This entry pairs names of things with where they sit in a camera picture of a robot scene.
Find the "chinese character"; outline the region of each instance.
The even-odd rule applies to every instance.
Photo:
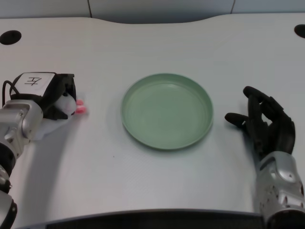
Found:
[[[27,83],[24,84],[30,84],[31,86],[33,86],[34,84],[37,84],[37,81],[41,80],[41,78],[39,77],[29,77],[29,79],[32,80],[28,80]]]

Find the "white table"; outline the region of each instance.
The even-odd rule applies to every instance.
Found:
[[[22,33],[18,43],[0,45],[0,81],[31,71],[74,73],[90,111],[29,145],[17,161],[13,227],[150,208],[253,212],[253,159],[243,134],[224,119],[227,112],[247,113],[247,85],[273,96],[294,120],[294,156],[305,181],[305,39],[294,33],[302,23],[301,13],[152,25],[0,20],[0,34]],[[210,133],[178,152],[144,147],[120,120],[127,88],[163,72],[197,81],[214,104]]]

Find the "plate rim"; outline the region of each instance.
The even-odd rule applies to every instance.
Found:
[[[211,121],[210,121],[210,123],[209,123],[209,126],[207,127],[206,131],[204,131],[204,132],[199,136],[199,138],[197,138],[196,140],[194,140],[194,141],[188,143],[187,145],[180,146],[180,147],[175,147],[175,148],[172,148],[172,147],[171,147],[171,148],[162,148],[162,147],[152,146],[152,145],[150,145],[150,144],[148,144],[148,143],[146,143],[146,142],[144,142],[144,141],[141,141],[141,140],[139,140],[138,138],[136,138],[136,137],[128,130],[128,128],[126,127],[126,124],[125,124],[125,122],[124,122],[122,108],[123,108],[123,102],[124,102],[124,99],[125,99],[127,93],[128,93],[128,92],[130,91],[130,89],[131,89],[134,85],[136,85],[139,81],[141,81],[141,80],[143,80],[143,79],[145,79],[145,78],[148,78],[148,77],[151,77],[151,76],[154,76],[154,75],[160,75],[160,74],[178,75],[178,76],[181,76],[181,77],[184,77],[184,78],[186,78],[186,79],[189,79],[189,80],[193,81],[195,84],[197,84],[198,86],[200,86],[200,88],[207,94],[207,96],[208,96],[208,98],[209,98],[209,100],[210,100],[211,107],[212,107],[212,118],[211,118]],[[200,85],[199,83],[197,83],[195,80],[192,80],[192,79],[189,78],[189,77],[186,77],[186,76],[180,75],[180,74],[176,74],[176,73],[155,73],[155,74],[151,74],[151,75],[145,76],[145,77],[143,77],[143,78],[137,80],[136,82],[134,82],[130,87],[128,87],[128,89],[127,89],[126,92],[124,93],[124,96],[123,96],[123,98],[122,98],[122,100],[121,100],[120,113],[121,113],[121,122],[122,122],[123,127],[125,128],[125,130],[128,132],[128,134],[130,134],[136,141],[138,141],[138,142],[144,144],[145,146],[148,146],[148,147],[153,148],[153,149],[159,149],[159,150],[178,150],[178,149],[183,149],[183,148],[186,148],[186,147],[188,147],[188,146],[191,146],[191,145],[195,144],[196,142],[199,142],[201,139],[203,139],[203,138],[207,135],[207,133],[210,131],[210,129],[211,129],[212,125],[213,125],[213,122],[214,122],[214,105],[213,105],[213,103],[212,103],[211,97],[210,97],[210,95],[208,94],[208,92],[207,92],[203,87],[201,87],[201,85]]]

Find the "white label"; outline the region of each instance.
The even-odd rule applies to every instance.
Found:
[[[54,73],[24,73],[16,82],[15,87],[21,94],[43,96],[54,75]]]

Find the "robotic hand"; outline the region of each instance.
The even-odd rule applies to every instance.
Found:
[[[17,214],[17,205],[8,195],[16,160],[35,137],[43,118],[68,118],[54,104],[67,94],[76,100],[73,78],[73,74],[23,73],[13,83],[3,84],[2,101],[5,103],[6,84],[11,85],[11,100],[0,109],[0,229],[11,228]]]
[[[305,228],[305,200],[292,150],[295,125],[272,97],[245,87],[248,115],[228,113],[225,119],[253,141],[260,163],[256,180],[257,201],[268,229]],[[264,114],[272,123],[262,120]]]

